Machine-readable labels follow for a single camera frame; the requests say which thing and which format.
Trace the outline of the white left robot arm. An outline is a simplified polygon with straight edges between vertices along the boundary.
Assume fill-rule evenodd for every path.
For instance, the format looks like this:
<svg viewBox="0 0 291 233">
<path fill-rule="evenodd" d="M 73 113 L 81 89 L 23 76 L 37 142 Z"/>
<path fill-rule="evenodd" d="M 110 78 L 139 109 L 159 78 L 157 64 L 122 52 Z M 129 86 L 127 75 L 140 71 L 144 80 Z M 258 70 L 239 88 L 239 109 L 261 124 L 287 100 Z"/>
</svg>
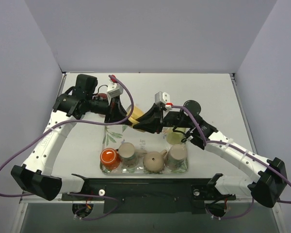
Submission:
<svg viewBox="0 0 291 233">
<path fill-rule="evenodd" d="M 83 116 L 87 112 L 108 114 L 109 100 L 95 100 L 97 78 L 80 74 L 75 86 L 59 95 L 43 134 L 34 140 L 35 148 L 21 166 L 15 165 L 11 175 L 22 190 L 46 200 L 58 194 L 73 193 L 84 200 L 89 197 L 90 187 L 78 175 L 55 177 L 52 175 L 56 158 L 77 123 L 89 123 Z"/>
</svg>

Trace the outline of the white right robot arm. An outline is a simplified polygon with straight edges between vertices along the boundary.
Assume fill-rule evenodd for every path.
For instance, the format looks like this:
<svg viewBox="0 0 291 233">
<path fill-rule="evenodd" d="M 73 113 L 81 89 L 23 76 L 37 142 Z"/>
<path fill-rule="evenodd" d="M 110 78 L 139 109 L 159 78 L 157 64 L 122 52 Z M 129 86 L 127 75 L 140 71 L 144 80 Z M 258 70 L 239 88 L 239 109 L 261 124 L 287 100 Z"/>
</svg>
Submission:
<svg viewBox="0 0 291 233">
<path fill-rule="evenodd" d="M 137 116 L 133 127 L 148 133 L 160 133 L 164 127 L 186 128 L 187 141 L 226 160 L 246 175 L 246 178 L 215 175 L 214 182 L 207 186 L 211 198 L 229 194 L 251 196 L 265 207 L 274 207 L 288 184 L 285 163 L 277 157 L 271 160 L 246 150 L 207 123 L 200 113 L 201 106 L 195 100 L 182 106 L 159 102 Z"/>
</svg>

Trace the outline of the yellow mug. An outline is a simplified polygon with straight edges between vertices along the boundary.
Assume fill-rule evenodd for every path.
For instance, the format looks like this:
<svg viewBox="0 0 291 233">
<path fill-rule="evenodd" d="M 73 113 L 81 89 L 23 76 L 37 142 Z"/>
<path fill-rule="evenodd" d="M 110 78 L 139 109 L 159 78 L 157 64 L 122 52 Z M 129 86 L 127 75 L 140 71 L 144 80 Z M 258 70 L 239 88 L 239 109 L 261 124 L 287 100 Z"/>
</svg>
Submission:
<svg viewBox="0 0 291 233">
<path fill-rule="evenodd" d="M 127 116 L 128 116 L 131 112 L 131 105 L 128 106 L 126 111 L 127 111 Z M 144 115 L 143 111 L 141 109 L 139 109 L 136 105 L 134 105 L 133 112 L 130 115 L 130 117 L 128 118 L 128 121 L 130 123 L 132 123 L 132 125 L 130 125 L 130 128 L 134 129 L 133 126 L 135 126 L 136 124 L 139 124 L 139 121 L 137 121 L 137 119 L 143 115 Z M 134 130 L 145 133 L 145 131 L 140 130 L 140 129 L 134 129 Z"/>
</svg>

